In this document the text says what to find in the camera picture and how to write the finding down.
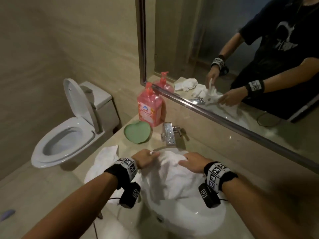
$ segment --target toilet tank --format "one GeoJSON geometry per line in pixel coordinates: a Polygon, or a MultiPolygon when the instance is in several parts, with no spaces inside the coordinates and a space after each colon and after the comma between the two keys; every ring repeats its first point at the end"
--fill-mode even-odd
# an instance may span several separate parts
{"type": "Polygon", "coordinates": [[[80,84],[80,87],[97,116],[100,132],[112,131],[120,123],[112,96],[88,81],[80,84]]]}

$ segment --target toilet lid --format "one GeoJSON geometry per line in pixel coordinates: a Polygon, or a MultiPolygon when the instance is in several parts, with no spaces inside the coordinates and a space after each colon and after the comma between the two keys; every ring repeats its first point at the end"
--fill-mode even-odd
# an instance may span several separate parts
{"type": "Polygon", "coordinates": [[[83,117],[94,127],[95,132],[99,132],[99,126],[93,108],[78,83],[73,79],[65,79],[63,85],[74,115],[76,117],[83,117]]]}

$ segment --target sink basin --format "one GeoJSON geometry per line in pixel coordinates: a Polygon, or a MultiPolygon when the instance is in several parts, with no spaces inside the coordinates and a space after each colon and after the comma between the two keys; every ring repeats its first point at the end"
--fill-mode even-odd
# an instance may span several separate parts
{"type": "MultiPolygon", "coordinates": [[[[177,148],[163,148],[158,151],[172,151],[182,155],[187,153],[177,148]]],[[[157,221],[177,235],[188,237],[211,234],[221,226],[225,218],[225,202],[221,201],[218,207],[209,209],[199,192],[197,197],[161,200],[159,203],[152,201],[147,188],[141,195],[157,221]]]]}

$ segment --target faucet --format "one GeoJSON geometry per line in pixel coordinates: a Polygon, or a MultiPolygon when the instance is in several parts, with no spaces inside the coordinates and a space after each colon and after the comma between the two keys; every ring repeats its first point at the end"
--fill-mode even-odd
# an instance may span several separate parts
{"type": "Polygon", "coordinates": [[[162,127],[161,138],[162,142],[166,142],[167,146],[176,145],[175,133],[181,136],[181,127],[173,126],[171,122],[164,122],[162,127]]]}

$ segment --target heart-shaped soap dish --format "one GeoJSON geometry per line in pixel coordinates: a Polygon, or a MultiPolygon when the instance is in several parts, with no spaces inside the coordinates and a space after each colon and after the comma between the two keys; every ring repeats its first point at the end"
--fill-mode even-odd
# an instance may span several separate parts
{"type": "Polygon", "coordinates": [[[151,133],[151,126],[147,122],[137,121],[124,128],[125,137],[135,144],[145,142],[151,133]]]}

